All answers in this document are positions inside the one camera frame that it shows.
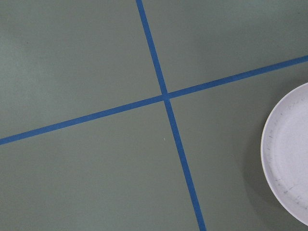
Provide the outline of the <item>pink plate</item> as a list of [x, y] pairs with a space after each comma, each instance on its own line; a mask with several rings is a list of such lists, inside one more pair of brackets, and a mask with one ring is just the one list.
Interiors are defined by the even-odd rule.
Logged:
[[308, 223], [308, 85], [286, 94], [264, 125], [260, 157], [267, 183], [279, 203]]

